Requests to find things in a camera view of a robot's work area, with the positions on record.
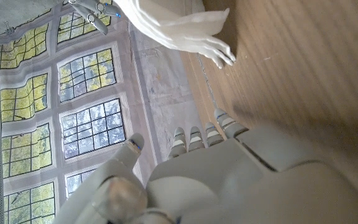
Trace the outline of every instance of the window pane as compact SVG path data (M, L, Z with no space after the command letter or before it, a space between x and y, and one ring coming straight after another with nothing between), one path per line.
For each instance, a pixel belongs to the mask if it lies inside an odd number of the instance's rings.
M83 138L86 138L86 137L89 137L89 136L92 136L92 129L91 128L78 133L78 139L83 139Z
M96 121L92 121L93 134L98 134L106 130L106 119L101 118Z
M98 18L101 19L104 25L110 25L110 16L98 14ZM69 15L62 16L60 18L57 42L60 43L64 40L69 40L94 30L96 29L90 23L85 22L85 20L81 16L74 12Z
M106 117L104 108L112 115ZM114 99L63 117L63 128L71 128L64 131L66 138L62 139L66 159L125 141L121 112L117 111L121 111L119 99ZM75 130L78 130L78 140L69 135Z
M62 118L62 125L64 130L75 127L77 125L76 115L69 115Z
M47 221L52 222L55 214L53 183L7 195L4 201L5 223L36 223L31 220L36 217L50 217Z
M105 116L103 105L94 106L89 109L92 120L96 120Z
M116 83L111 49L75 59L59 68L60 102Z
M81 96L82 94L86 93L86 83L81 82L78 85L74 86L74 96Z
M109 130L109 142L110 144L119 143L125 140L124 128L116 128Z
M94 136L94 147L95 149L99 149L104 146L109 145L109 136L107 132L103 132Z
M69 143L65 145L65 157L66 159L78 155L77 142Z
M19 40L2 44L0 47L0 68L16 68L23 60L30 59L46 51L46 47L35 50L35 45L46 45L47 29L48 24L45 24L42 27L28 30Z
M85 181L94 170L89 170L81 174L73 175L66 178L66 188L68 197Z
M43 74L28 79L23 87L1 90L2 122L29 119L34 116L35 112L45 109L47 107L46 83L47 74Z
M84 110L77 113L78 125L91 122L91 116L89 110Z
M121 108L119 106L119 100L112 100L104 104L104 109L106 110L106 115L120 112Z
M107 128L113 129L122 126L121 113L116 113L107 117Z
M67 190L69 193L74 192L82 183L81 175L75 175L67 178Z
M78 148L80 150L80 154L92 151L93 150L93 138L88 137L88 138L79 140Z

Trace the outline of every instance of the window grid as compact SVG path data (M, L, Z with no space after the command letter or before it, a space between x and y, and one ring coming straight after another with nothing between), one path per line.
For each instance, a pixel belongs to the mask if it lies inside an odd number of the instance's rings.
M107 114L105 104L112 103L113 101L118 102L117 111L114 112L114 113ZM97 107L99 107L101 105L103 106L103 114L104 114L104 116L99 116L97 118L92 118L90 110L93 109L93 108L97 108ZM85 111L88 112L89 117L90 117L90 121L78 124L78 115L81 114L81 113L86 114L87 112L85 112ZM73 115L75 116L75 125L72 126L72 127L69 127L69 128L64 128L63 119L67 118L67 117L70 117L70 116L73 116ZM114 123L114 122L111 122L111 124L108 123L107 119L109 117L113 118L113 119L114 119L114 117L119 117L118 123ZM102 131L98 131L97 133L94 133L94 129L97 128L97 126L94 123L96 123L96 121L99 121L99 120L102 120L102 119L104 120L105 129L102 130ZM69 158L76 157L76 156L79 156L79 155L82 155L82 154L93 152L95 150L102 149L104 147L108 147L108 146L111 146L111 145L114 145L114 144L118 144L120 142L125 141L125 139L126 139L124 122L122 120L121 102L120 102L119 98L111 100L111 101L108 101L108 102L105 102L105 103L101 103L99 105L96 105L96 106L93 106L91 108L82 110L82 111L80 111L78 113L75 113L75 114L64 116L62 118L62 124L63 124L63 145L64 145L64 148L65 148L65 159L69 159ZM90 124L89 125L90 128L81 129L80 131L78 131L78 127L83 127L83 126L86 126L87 124ZM69 131L72 130L72 129L75 129L75 132L70 134ZM90 135L87 135L87 136L79 138L80 133L83 133L83 132L88 131L88 130L91 132ZM116 140L111 140L113 137L115 137L115 134L117 134L117 133L110 134L110 132L113 132L113 131L119 131L118 134L121 134L122 136L119 136ZM107 144L105 144L105 145L100 144L99 147L95 147L95 141L96 141L95 136L101 135L101 134L107 134L107 140L106 139L104 140L104 141L107 141ZM84 139L90 139L90 138L92 138L93 148L91 150L89 150L89 151L80 152L81 150L80 150L79 141L84 140Z
M0 45L0 69L17 68L22 61L46 51L47 30L45 24L27 31L19 40Z
M48 201L51 202L52 201L51 199L53 199L53 203L50 203L50 205L51 204L53 205L53 212L46 211L46 214L43 213L37 214L38 212L37 208L41 208L42 212L44 212L47 209L46 203ZM14 206L15 203L22 203L22 202L24 202L24 204L17 207ZM11 220L14 219L12 217L15 212L17 212L19 215L19 217L16 218L18 220ZM47 221L50 221L49 223L52 223L55 217L55 213L56 213L55 186L53 182L4 196L5 224L40 223L39 219L41 219L42 221L46 219Z
M29 141L29 144L20 145L20 146L13 146L14 141ZM20 155L21 153L25 154L25 149L28 147L30 149L29 156L23 159L14 159L13 156L15 151L15 156L23 157ZM15 171L15 174L12 174L12 163L21 164L21 166L17 166L22 169L22 171ZM16 136L6 136L2 138L2 167L3 167L3 178L14 177L16 175L26 174L29 172L33 172L35 170L39 170L44 167L48 167L52 165L52 151L50 147L50 130L49 130L49 123L38 126L37 129L30 133L23 133Z
M48 74L46 73L28 79L22 87L1 90L1 121L4 123L29 119L34 116L35 112L44 110L47 107L47 79ZM20 95L19 91L25 89L27 89L27 95L17 97ZM18 108L17 101L26 98L29 105Z
M112 3L111 0L100 0L100 2L109 3L109 4ZM104 25L106 26L110 25L111 16L107 16L104 14L97 14L97 17L103 22ZM95 30L96 28L92 24L86 22L85 19L82 16L80 16L78 13L73 12L72 14L68 14L60 18L59 28L57 33L57 43L59 44L66 40L79 37L83 34L87 34Z
M82 173L79 173L79 174L75 174L75 175L71 175L69 177L66 178L66 188L67 188L67 194L66 195L66 199L68 199L73 193L74 191L84 182L84 180L86 178L88 178L88 176L94 171L95 169L91 169L91 170L88 170L88 171L85 171L85 172L82 172ZM80 183L77 183L78 185L75 185L76 183L75 182L75 178L76 177L80 177L79 178L79 181Z
M60 67L59 71L60 102L117 83L111 49L72 60Z

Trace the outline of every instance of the white plastic part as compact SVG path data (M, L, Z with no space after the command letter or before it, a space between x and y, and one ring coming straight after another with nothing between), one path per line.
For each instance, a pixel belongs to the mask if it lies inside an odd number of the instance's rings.
M229 9L203 12L202 0L125 0L114 2L143 34L169 49L200 53L219 67L236 61L221 32Z

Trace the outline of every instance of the green foliage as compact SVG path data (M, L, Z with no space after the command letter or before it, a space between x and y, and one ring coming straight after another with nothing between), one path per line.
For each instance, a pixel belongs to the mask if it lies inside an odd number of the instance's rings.
M29 146L31 144L31 133L24 134L23 136L12 137L12 147Z
M31 171L30 159L11 163L11 176Z
M30 106L30 101L28 96L16 99L16 109L28 108L29 106Z
M9 209L13 210L15 208L22 207L24 205L30 204L30 190L24 190L19 195L11 194L9 196Z
M21 118L29 119L31 118L30 108L17 109L15 110L15 121L20 121Z
M31 202L39 202L54 197L53 183L31 189Z
M1 121L2 122L13 121L13 111L2 111Z
M100 84L99 77L92 78L92 79L86 81L87 91L97 90L100 87L101 87L101 84Z
M16 97L16 89L1 90L1 100L14 99Z
M110 49L107 49L107 50L104 50L104 51L98 53L99 63L105 62L105 61L108 61L111 59L112 58L111 58L111 50Z
M34 98L38 99L47 94L46 85L38 86L34 89Z
M9 162L9 158L11 157L11 151L5 150L2 152L2 163Z
M13 110L14 107L15 107L15 100L2 100L1 101L1 111Z
M11 161L18 161L21 159L28 159L31 157L31 146L24 146L12 149Z
M2 165L2 176L3 178L9 177L9 164Z
M39 157L40 157L40 168L49 166L52 163L52 157L50 151L40 154Z
M30 205L9 211L9 223L21 223L30 220Z
M47 84L47 74L39 75L33 78L34 88Z
M2 138L2 149L10 149L11 148L11 137Z
M4 212L8 210L8 196L4 197Z
M35 111L40 111L47 107L47 100L45 96L39 98L38 100L35 100L34 103L35 103Z

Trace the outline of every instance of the blue marking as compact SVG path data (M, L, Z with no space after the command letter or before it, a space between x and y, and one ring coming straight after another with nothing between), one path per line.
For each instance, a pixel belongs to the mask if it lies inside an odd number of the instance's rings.
M224 113L224 114L219 115L216 119L220 118L221 116L223 116L223 115L225 115L225 114L227 114L227 113Z

